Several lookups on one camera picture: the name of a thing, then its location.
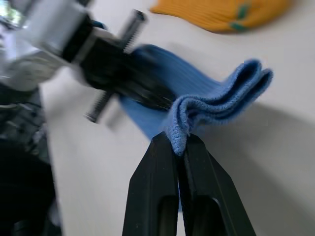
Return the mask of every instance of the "ribbed knit fabric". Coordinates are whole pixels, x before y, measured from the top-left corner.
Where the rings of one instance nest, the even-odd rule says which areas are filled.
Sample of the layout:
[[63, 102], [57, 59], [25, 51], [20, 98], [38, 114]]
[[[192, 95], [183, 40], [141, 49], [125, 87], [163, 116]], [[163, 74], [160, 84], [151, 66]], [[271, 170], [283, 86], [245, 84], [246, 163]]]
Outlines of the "ribbed knit fabric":
[[212, 32], [242, 31], [269, 22], [292, 0], [158, 0], [153, 13], [183, 18]]
[[126, 98], [121, 103], [149, 139], [165, 131], [173, 150], [182, 155], [187, 136], [200, 124], [226, 124], [254, 102], [271, 83], [273, 73], [262, 70], [258, 60], [242, 63], [225, 81], [218, 82], [202, 74], [173, 53], [153, 45], [144, 45], [132, 55], [152, 68], [152, 76], [179, 97], [167, 112], [155, 111]]

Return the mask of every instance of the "white surface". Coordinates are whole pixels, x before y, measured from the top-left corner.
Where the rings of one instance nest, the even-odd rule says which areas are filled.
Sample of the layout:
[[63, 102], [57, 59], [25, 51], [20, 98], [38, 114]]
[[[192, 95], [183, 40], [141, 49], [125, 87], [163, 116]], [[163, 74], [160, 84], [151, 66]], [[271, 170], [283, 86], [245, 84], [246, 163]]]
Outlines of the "white surface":
[[[93, 7], [113, 33], [131, 9], [148, 13], [137, 42], [171, 50], [218, 80], [249, 58], [274, 70], [256, 104], [202, 137], [231, 175], [258, 236], [315, 232], [315, 1], [299, 2], [272, 24], [232, 35], [148, 13], [150, 0], [96, 0]], [[83, 114], [97, 92], [67, 69], [42, 88], [65, 235], [121, 235], [128, 182], [149, 140], [117, 101], [101, 124], [88, 122]]]

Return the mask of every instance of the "yellow sock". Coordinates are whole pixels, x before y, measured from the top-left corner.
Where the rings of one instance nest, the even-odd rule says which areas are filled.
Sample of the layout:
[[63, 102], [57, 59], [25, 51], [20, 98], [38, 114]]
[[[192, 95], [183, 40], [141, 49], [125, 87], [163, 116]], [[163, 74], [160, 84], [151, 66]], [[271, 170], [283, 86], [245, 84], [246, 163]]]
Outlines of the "yellow sock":
[[212, 32], [243, 31], [286, 11], [291, 0], [158, 0], [151, 12], [183, 18]]

